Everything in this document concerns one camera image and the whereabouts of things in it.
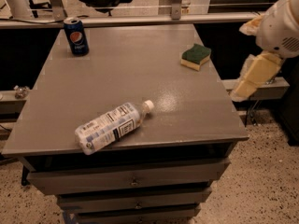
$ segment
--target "sponge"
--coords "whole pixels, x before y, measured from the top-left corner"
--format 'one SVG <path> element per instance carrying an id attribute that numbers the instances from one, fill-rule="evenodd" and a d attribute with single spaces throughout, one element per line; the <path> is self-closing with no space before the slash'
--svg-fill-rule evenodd
<path id="1" fill-rule="evenodd" d="M 180 63 L 191 69 L 199 71 L 200 66 L 209 61 L 210 55 L 211 49 L 195 43 L 191 49 L 186 50 L 182 54 Z"/>

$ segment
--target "gray tabletop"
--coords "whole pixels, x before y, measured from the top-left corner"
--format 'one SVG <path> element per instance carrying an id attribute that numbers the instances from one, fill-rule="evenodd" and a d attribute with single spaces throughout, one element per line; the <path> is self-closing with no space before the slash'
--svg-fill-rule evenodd
<path id="1" fill-rule="evenodd" d="M 106 149 L 245 140 L 245 131 L 212 62 L 180 65 L 201 43 L 192 25 L 86 29 L 90 52 L 74 57 L 64 31 L 3 150 L 8 156 L 81 152 L 75 129 L 131 101 L 155 103 L 142 127 Z"/>

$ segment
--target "drawer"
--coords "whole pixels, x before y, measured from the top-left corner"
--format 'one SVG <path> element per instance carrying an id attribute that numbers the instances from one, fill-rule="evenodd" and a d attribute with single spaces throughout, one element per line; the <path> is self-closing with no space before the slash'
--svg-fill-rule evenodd
<path id="1" fill-rule="evenodd" d="M 198 205 L 192 204 L 134 211 L 76 214 L 76 220 L 79 224 L 141 224 L 145 221 L 195 217 L 198 212 Z"/>
<path id="2" fill-rule="evenodd" d="M 57 204 L 69 213 L 139 210 L 155 206 L 203 203 L 210 193 L 211 188 L 206 183 L 187 184 L 61 195 L 57 197 Z"/>
<path id="3" fill-rule="evenodd" d="M 46 195 L 134 189 L 217 180 L 228 159 L 190 160 L 31 173 L 27 179 Z"/>

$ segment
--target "bottle label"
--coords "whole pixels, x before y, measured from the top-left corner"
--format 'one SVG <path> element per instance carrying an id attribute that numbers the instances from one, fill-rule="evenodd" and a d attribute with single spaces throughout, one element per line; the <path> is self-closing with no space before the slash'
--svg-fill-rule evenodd
<path id="1" fill-rule="evenodd" d="M 126 103 L 86 123 L 76 132 L 83 150 L 97 151 L 135 129 L 139 120 L 140 114 L 135 107 Z"/>

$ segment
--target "pepsi logo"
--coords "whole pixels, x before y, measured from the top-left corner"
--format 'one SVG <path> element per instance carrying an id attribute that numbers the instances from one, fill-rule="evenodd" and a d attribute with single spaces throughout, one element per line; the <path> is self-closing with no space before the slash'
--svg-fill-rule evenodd
<path id="1" fill-rule="evenodd" d="M 81 32 L 74 32 L 69 38 L 75 45 L 80 45 L 83 42 L 83 34 Z"/>

